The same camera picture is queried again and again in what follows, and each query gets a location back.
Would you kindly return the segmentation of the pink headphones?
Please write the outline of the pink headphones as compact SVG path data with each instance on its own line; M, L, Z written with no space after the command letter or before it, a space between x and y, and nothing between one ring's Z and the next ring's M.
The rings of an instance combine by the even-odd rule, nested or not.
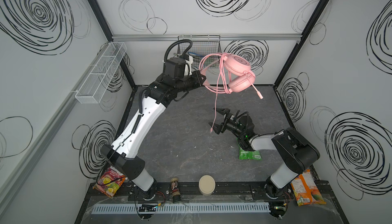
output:
M255 87L256 75L251 70L251 64L244 58L230 53L213 53L204 56L198 66L198 70L205 75L208 68L213 64L218 64L219 74L217 81L222 81L223 86L211 85L204 81L203 86L215 94L239 93L248 87L253 87L260 99L263 99L261 92Z

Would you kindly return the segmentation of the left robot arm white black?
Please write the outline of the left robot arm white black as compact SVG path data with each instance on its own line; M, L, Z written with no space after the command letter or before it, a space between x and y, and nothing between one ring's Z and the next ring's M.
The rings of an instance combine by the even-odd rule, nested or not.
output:
M172 43L164 54L163 71L147 88L141 91L138 112L124 131L110 145L103 145L100 152L108 164L124 174L148 197L156 191L156 181L147 172L145 161L138 157L138 150L158 117L172 101L178 102L178 94L186 96L202 87L206 76L192 71L187 54L192 40L183 39Z

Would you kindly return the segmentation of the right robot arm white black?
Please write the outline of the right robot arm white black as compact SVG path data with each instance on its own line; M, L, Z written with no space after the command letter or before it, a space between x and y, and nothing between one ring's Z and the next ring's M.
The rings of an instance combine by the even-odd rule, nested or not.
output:
M292 127L272 134L257 134L249 112L237 111L233 114L230 109L221 108L215 108L214 111L224 116L220 124L209 122L211 130L216 134L230 131L245 151L274 150L279 153L283 163L267 178L264 185L266 195L271 199L283 195L285 187L320 158L316 147Z

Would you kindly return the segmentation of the green snack bag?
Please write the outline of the green snack bag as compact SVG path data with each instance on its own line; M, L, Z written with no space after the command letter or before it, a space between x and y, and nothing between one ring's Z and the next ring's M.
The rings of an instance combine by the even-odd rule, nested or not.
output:
M239 148L239 159L240 160L257 160L261 161L262 157L260 155L259 151L246 151L242 149L241 147Z

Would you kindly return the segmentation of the beige round lid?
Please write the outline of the beige round lid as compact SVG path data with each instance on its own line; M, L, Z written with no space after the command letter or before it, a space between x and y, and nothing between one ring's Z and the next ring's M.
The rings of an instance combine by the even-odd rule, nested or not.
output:
M199 180L199 191L204 196L210 196L215 191L216 183L212 176L204 175Z

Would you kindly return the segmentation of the small brown bottle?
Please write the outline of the small brown bottle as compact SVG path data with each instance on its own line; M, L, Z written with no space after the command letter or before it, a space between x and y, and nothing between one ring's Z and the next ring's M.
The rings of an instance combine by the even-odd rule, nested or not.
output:
M174 177L170 181L170 191L172 195L172 201L173 203L179 203L181 201L181 193L179 190L179 185L178 185L179 179L177 177Z

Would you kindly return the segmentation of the orange snack bag right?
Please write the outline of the orange snack bag right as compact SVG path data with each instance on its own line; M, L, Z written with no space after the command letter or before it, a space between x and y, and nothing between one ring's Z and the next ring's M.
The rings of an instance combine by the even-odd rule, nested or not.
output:
M291 187L298 206L326 204L309 169L293 179Z

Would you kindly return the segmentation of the orange white snack bag left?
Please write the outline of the orange white snack bag left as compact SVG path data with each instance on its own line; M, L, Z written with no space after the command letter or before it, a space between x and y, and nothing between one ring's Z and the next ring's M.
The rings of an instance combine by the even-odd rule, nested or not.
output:
M98 182L92 187L93 189L105 194L109 198L113 198L120 189L127 177L119 172L113 166L107 168Z

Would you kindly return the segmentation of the clear plastic wall shelf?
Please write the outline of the clear plastic wall shelf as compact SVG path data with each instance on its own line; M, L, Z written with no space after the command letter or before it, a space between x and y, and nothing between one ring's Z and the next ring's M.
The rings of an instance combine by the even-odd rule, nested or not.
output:
M123 42L109 42L101 47L98 60L75 95L79 103L97 104L106 92L116 93L121 89L125 78L120 64L126 51Z

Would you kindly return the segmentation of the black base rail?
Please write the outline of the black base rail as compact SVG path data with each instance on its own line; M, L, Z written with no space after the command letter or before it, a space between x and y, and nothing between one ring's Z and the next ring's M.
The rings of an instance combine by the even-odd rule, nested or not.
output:
M289 200L290 194L287 190L284 190L282 195L276 199L269 198L264 186L265 182L218 182L215 184L212 196L246 195L250 196L252 200L263 200L265 202ZM185 200L188 196L202 195L197 182L179 182L177 188L182 200ZM172 185L170 182L158 182L153 185L152 190L145 193L134 184L125 183L117 194L127 196L129 200L169 202L172 200Z

